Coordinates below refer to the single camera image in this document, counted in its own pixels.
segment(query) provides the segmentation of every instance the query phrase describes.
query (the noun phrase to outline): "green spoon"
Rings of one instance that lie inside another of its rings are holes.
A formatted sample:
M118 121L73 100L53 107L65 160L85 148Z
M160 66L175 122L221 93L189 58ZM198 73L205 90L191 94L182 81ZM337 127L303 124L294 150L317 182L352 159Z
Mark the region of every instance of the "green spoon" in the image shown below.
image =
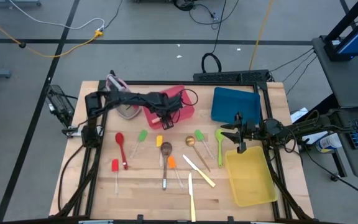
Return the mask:
M219 166L219 168L222 167L222 141L224 139L223 134L221 134L222 131L223 131L222 129L218 129L215 132L215 137L218 140L218 146L219 146L219 148L218 148L218 166Z

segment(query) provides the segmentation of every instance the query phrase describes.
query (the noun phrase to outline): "concrete floor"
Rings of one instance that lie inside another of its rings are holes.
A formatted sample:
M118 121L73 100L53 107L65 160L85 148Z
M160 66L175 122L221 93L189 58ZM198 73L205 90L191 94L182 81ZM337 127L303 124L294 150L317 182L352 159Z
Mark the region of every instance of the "concrete floor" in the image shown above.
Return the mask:
M351 7L356 0L347 0ZM34 17L66 23L75 0L42 1L42 7L26 6ZM219 14L223 2L201 0ZM234 6L228 0L227 15ZM110 20L119 1L80 0L73 26L94 17ZM233 15L221 28L221 40L256 40L269 0L242 0ZM209 22L203 9L192 12L194 17ZM294 41L310 41L327 34L345 15L340 0L275 1L266 23L262 40L279 40L280 45L266 42L260 45L253 69L273 69L311 48L296 45ZM21 39L60 39L61 27L38 24L16 9L0 7L0 26L14 37ZM97 22L82 30L71 30L67 39L89 39ZM6 37L0 33L0 39ZM216 30L195 24L187 12L181 12L162 1L144 0L134 4L124 0L117 19L105 31L104 40L214 40ZM0 79L0 203L12 169L21 149L32 115L37 104L52 59L41 58L18 48L16 44L2 44L0 40L0 68L12 71L12 78ZM56 67L52 83L60 85L66 94L77 95L83 80L105 78L110 69L125 80L192 80L201 72L201 57L212 50L209 44L91 44L62 57ZM57 44L29 44L31 47L53 55ZM73 47L65 44L63 51ZM247 70L254 46L250 44L218 45L216 55L223 70ZM274 72L276 81L282 81L299 62ZM296 82L305 64L286 82L288 91ZM216 69L212 61L206 62L208 71ZM312 108L331 93L320 64L315 60L299 83L288 95L290 110ZM62 126L44 106L19 180L14 190L5 221L43 218L48 215L66 139L60 133ZM335 171L331 156L314 153L312 156L323 166ZM345 155L346 180L358 187L358 178L352 175ZM303 155L304 172L316 218L327 222L358 223L358 193L329 176Z

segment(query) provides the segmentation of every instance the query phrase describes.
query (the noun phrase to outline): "yellow plastic bin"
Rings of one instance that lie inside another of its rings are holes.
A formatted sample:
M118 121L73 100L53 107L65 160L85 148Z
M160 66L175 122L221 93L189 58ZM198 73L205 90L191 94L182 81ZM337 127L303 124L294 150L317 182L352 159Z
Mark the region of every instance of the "yellow plastic bin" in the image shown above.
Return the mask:
M260 146L247 148L243 154L226 152L226 169L236 204L240 207L274 202L277 193Z

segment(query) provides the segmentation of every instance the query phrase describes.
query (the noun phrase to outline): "red spoon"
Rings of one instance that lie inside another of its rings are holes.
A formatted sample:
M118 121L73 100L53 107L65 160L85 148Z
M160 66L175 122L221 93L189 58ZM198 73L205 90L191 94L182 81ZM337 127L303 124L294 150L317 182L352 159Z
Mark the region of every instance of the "red spoon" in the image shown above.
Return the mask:
M116 134L116 142L119 145L120 149L121 149L121 156L122 156L122 165L124 166L125 170L128 170L128 164L127 164L127 159L125 157L125 152L124 152L124 135L122 133L117 133Z

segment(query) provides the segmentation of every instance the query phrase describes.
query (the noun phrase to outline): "pink container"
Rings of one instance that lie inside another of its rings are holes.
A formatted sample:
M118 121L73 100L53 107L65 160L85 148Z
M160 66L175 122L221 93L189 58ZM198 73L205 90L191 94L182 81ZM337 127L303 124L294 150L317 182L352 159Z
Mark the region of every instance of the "pink container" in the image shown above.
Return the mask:
M171 98L171 97L175 96L176 94L178 94L179 91L184 90L184 89L185 89L184 85L177 85L177 86L173 86L167 90L161 91L161 93L166 93L168 95L168 97ZM181 98L187 104L193 103L193 102L191 102L186 91L182 91ZM162 123L158 120L158 117L155 113L152 114L150 112L150 110L145 107L143 107L143 110L146 115L147 122L149 123L149 126L152 129L162 128ZM179 120L177 123L179 123L180 121L182 121L184 119L190 118L194 114L195 109L194 109L194 106L183 105L183 108L180 109L179 111L177 113L174 113L174 116L172 118L172 120L175 122L179 117Z

